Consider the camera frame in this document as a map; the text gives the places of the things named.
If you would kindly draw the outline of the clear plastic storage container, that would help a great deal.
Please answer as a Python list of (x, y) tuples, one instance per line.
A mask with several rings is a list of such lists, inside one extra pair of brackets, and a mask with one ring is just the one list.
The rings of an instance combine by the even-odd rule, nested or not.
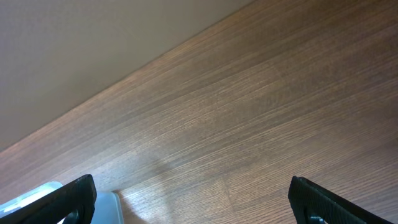
[[(60, 182), (40, 185), (1, 205), (1, 218), (25, 207), (47, 194), (61, 188)], [(119, 196), (114, 192), (97, 192), (95, 212), (91, 224), (124, 224)]]

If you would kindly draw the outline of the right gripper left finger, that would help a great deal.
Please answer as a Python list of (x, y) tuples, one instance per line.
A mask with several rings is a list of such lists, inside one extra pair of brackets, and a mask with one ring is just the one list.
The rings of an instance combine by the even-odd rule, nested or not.
[(83, 175), (33, 203), (1, 218), (1, 224), (90, 224), (95, 212), (96, 187)]

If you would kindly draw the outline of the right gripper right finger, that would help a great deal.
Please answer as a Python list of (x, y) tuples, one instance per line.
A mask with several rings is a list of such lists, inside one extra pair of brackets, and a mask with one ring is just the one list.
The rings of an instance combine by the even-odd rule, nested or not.
[(288, 199), (298, 224), (392, 224), (304, 177), (292, 177)]

